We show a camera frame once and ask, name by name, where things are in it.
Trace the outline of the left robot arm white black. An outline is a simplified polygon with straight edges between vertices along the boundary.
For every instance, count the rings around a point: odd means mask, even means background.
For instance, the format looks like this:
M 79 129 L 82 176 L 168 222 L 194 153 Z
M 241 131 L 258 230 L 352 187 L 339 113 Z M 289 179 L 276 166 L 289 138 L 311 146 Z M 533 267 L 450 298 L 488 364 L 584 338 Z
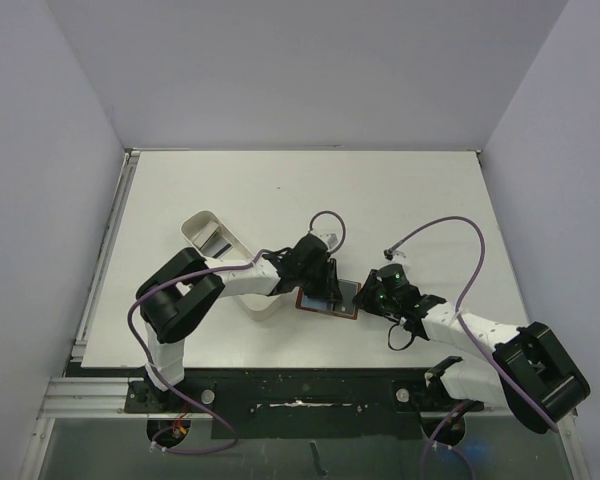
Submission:
M 327 303 L 342 300 L 334 233 L 309 232 L 294 247 L 261 250 L 242 264 L 205 257 L 187 247 L 136 292 L 148 334 L 148 399 L 160 410 L 180 405 L 184 395 L 184 341 L 220 298 L 275 297 L 296 288 Z

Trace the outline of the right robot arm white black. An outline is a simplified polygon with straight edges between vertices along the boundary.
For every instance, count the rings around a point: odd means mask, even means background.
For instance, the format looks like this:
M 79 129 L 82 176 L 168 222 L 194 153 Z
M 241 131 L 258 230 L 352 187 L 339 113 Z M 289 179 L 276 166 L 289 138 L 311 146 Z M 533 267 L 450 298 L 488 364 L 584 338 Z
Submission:
M 415 338 L 458 350 L 425 373 L 426 399 L 436 408 L 463 400 L 507 408 L 543 434 L 591 393 L 547 325 L 515 326 L 458 313 L 446 299 L 421 293 L 399 264 L 371 271 L 353 302 Z

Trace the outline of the brown leather card holder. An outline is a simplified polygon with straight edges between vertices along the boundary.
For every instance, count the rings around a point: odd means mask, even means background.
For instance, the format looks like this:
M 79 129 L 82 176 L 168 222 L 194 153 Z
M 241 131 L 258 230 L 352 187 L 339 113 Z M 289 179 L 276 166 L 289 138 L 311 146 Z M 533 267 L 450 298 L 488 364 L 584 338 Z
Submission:
M 353 303 L 354 297 L 359 293 L 359 282 L 340 280 L 339 288 L 342 294 L 340 301 L 328 301 L 307 297 L 303 290 L 298 292 L 295 308 L 317 314 L 323 314 L 349 320 L 358 318 L 358 307 Z

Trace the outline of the grey credit card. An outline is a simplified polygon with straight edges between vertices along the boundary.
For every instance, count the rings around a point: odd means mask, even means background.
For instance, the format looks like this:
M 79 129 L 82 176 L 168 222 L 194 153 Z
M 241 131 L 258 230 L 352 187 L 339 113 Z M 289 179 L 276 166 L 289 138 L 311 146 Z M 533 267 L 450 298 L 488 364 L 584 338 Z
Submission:
M 357 315 L 357 307 L 355 306 L 353 299 L 360 290 L 360 284 L 354 281 L 340 280 L 339 288 L 342 299 L 334 306 L 334 311 L 345 317 L 355 317 Z

